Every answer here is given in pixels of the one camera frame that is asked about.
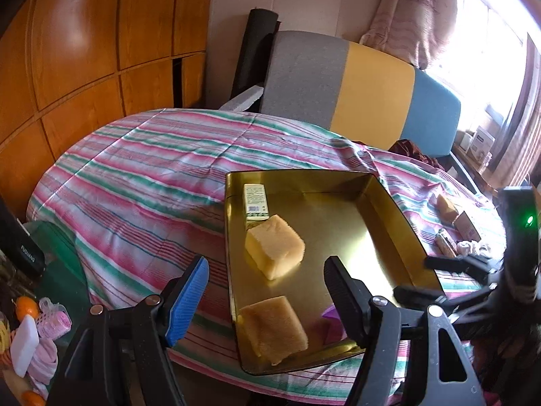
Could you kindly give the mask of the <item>beige cardboard box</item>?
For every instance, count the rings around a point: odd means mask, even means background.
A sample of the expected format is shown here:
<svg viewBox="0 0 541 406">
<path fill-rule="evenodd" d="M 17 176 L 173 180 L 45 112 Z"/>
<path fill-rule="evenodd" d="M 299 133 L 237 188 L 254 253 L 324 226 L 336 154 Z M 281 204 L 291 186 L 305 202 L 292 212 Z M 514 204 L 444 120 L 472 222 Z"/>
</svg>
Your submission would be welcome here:
<svg viewBox="0 0 541 406">
<path fill-rule="evenodd" d="M 464 241 L 481 241 L 481 235 L 478 229 L 473 224 L 469 215 L 462 211 L 453 221 L 454 228 L 460 233 L 461 239 Z"/>
</svg>

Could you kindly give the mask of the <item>sandwich biscuit packet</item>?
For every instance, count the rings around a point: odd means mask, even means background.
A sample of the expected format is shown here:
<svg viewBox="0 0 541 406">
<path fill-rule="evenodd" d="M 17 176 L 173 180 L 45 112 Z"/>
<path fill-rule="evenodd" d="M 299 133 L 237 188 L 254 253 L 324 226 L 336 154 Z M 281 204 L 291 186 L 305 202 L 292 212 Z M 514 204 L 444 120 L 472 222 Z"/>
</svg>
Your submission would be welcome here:
<svg viewBox="0 0 541 406">
<path fill-rule="evenodd" d="M 457 257 L 457 245 L 446 229 L 441 228 L 438 230 L 436 234 L 436 243 L 445 257 Z"/>
</svg>

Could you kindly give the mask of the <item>yellow sponge cake block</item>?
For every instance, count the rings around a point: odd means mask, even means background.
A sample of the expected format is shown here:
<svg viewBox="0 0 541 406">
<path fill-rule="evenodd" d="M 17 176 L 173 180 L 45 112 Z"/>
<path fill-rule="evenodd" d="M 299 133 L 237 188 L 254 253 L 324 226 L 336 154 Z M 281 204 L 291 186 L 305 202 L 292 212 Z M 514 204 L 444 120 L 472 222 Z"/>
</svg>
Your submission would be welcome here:
<svg viewBox="0 0 541 406">
<path fill-rule="evenodd" d="M 281 216 L 247 231 L 245 248 L 267 280 L 282 278 L 304 259 L 304 240 Z"/>
</svg>

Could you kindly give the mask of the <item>small green white box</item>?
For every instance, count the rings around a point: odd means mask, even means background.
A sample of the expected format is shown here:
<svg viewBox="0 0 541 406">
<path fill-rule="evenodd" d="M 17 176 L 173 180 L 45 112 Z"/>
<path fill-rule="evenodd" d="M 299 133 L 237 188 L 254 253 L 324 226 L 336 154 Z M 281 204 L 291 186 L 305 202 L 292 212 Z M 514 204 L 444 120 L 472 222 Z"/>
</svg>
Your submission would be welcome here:
<svg viewBox="0 0 541 406">
<path fill-rule="evenodd" d="M 243 203 L 247 228 L 269 219 L 269 205 L 263 184 L 246 183 L 243 189 Z"/>
</svg>

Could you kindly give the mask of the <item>white product box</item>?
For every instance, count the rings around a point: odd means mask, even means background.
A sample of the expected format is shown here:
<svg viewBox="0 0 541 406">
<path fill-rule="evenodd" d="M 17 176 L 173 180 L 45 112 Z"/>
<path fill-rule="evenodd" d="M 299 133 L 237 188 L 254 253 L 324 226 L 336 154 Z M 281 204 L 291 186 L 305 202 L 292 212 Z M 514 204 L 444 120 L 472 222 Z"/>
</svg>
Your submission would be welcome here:
<svg viewBox="0 0 541 406">
<path fill-rule="evenodd" d="M 478 127 L 469 144 L 469 156 L 478 164 L 484 163 L 494 141 L 495 138 L 487 130 Z"/>
</svg>

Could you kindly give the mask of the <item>dark red cloth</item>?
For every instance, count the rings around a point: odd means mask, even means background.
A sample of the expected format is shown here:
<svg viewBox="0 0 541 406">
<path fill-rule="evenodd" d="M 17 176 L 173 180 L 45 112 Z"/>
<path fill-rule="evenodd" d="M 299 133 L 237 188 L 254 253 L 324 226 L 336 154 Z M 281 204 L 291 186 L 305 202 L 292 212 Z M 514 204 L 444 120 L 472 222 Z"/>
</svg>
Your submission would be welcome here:
<svg viewBox="0 0 541 406">
<path fill-rule="evenodd" d="M 443 169 L 443 166 L 436 158 L 425 155 L 415 143 L 409 139 L 400 139 L 393 143 L 389 151 L 394 154 L 418 161 L 435 169 Z"/>
</svg>

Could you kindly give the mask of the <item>gold tin box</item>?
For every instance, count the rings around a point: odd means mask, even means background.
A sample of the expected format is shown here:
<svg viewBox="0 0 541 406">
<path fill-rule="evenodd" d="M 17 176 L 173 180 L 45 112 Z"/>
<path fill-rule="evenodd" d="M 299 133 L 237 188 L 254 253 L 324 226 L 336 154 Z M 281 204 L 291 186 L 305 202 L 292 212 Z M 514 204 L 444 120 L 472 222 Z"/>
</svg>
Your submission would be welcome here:
<svg viewBox="0 0 541 406">
<path fill-rule="evenodd" d="M 245 249 L 249 224 L 244 186 L 265 188 L 269 212 L 281 216 L 304 240 L 304 259 L 288 275 L 267 280 Z M 273 366 L 253 351 L 239 325 L 238 360 L 253 376 L 274 375 L 328 365 L 361 353 L 345 338 L 326 341 L 329 323 L 322 313 L 332 303 L 324 282 L 330 256 L 343 262 L 349 275 L 374 295 L 388 299 L 401 284 L 440 290 L 428 253 L 403 211 L 372 174 L 323 170 L 229 172 L 225 188 L 225 233 L 231 313 L 271 297 L 284 295 L 309 339 L 308 348 Z"/>
</svg>

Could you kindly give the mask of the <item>striped pink green bedspread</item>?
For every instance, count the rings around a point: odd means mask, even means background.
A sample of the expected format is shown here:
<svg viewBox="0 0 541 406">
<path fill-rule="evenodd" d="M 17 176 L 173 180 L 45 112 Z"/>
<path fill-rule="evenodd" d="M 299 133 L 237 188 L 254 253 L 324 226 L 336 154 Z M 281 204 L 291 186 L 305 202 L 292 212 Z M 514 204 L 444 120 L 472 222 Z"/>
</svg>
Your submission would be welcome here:
<svg viewBox="0 0 541 406">
<path fill-rule="evenodd" d="M 110 309 L 160 291 L 195 255 L 206 257 L 205 295 L 171 359 L 261 394 L 340 405 L 357 357 L 265 377 L 246 374 L 238 363 L 225 259 L 226 176 L 277 169 L 376 174 L 429 252 L 440 229 L 436 197 L 445 194 L 468 212 L 493 251 L 504 247 L 494 206 L 446 172 L 304 122 L 217 110 L 154 110 L 94 131 L 43 175 L 27 218 L 53 224 L 53 240 L 71 247 L 65 262 L 86 279 L 90 300 Z"/>
</svg>

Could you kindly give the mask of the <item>grey yellow blue headboard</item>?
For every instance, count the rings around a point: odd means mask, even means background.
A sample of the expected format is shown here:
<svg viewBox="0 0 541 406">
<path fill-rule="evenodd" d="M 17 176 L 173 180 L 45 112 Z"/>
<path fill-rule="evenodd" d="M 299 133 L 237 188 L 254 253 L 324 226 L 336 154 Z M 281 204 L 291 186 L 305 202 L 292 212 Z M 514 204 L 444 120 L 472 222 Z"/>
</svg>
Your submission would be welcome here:
<svg viewBox="0 0 541 406">
<path fill-rule="evenodd" d="M 442 84 L 392 55 L 285 30 L 273 42 L 260 111 L 382 150 L 408 139 L 440 158 L 451 152 L 461 105 Z"/>
</svg>

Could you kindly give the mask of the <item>pink striped curtain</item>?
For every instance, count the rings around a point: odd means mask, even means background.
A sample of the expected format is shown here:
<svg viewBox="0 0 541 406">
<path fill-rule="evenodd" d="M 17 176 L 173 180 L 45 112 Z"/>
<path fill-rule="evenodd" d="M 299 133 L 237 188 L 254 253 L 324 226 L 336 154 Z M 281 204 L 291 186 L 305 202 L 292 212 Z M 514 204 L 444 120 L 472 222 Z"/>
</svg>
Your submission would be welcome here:
<svg viewBox="0 0 541 406">
<path fill-rule="evenodd" d="M 380 0 L 359 43 L 420 70 L 447 45 L 457 19 L 457 0 Z"/>
</svg>

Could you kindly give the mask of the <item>wooden wardrobe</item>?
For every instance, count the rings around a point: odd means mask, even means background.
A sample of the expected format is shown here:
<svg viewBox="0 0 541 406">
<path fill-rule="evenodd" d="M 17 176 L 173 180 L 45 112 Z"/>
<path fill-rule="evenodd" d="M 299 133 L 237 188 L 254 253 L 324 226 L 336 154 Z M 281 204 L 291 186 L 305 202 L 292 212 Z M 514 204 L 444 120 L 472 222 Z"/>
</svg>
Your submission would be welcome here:
<svg viewBox="0 0 541 406">
<path fill-rule="evenodd" d="M 210 0 L 24 0 L 1 33 L 1 195 L 127 115 L 204 101 Z"/>
</svg>

